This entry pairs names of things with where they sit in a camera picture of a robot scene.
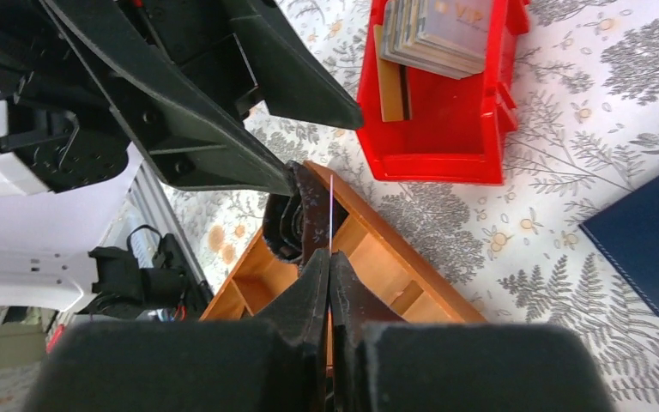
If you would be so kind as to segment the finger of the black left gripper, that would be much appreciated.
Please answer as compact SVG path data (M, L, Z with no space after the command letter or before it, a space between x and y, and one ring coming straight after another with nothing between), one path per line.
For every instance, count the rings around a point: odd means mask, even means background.
M272 115L346 130L364 125L359 104L305 47L275 2L222 5Z

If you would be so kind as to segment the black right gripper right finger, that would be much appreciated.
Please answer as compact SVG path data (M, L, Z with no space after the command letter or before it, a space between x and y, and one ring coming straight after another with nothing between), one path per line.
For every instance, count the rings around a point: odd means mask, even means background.
M409 323L329 261L338 411L610 411L595 362L547 324Z

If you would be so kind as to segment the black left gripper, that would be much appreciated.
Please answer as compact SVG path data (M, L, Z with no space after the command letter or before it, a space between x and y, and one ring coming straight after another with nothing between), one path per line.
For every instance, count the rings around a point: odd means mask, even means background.
M244 127L259 93L220 17L198 1L0 1L0 165L60 193L118 176L134 146L181 191L290 195Z

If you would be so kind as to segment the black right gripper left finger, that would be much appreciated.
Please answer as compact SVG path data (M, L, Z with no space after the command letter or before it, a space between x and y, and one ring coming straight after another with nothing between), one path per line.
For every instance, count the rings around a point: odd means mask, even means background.
M244 320L78 325L47 356L27 411L322 411L330 253Z

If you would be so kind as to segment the red plastic bin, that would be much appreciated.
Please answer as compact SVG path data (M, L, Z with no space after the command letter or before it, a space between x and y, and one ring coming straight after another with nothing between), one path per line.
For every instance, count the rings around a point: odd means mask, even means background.
M503 184L505 138L518 127L511 85L517 40L530 29L528 5L493 2L482 73L452 80L408 69L411 116L385 122L374 36L385 3L372 2L357 97L365 124L357 136L375 179Z

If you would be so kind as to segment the navy blue card holder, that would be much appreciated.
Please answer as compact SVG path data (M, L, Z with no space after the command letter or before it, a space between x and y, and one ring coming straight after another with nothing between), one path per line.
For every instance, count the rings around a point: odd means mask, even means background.
M659 176L580 228L659 317Z

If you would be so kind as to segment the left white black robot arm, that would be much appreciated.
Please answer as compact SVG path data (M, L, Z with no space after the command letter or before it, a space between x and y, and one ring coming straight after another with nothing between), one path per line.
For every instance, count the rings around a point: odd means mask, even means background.
M175 231L147 268L101 241L141 173L294 197L245 128L258 103L363 123L272 1L0 1L0 306L201 314L213 295Z

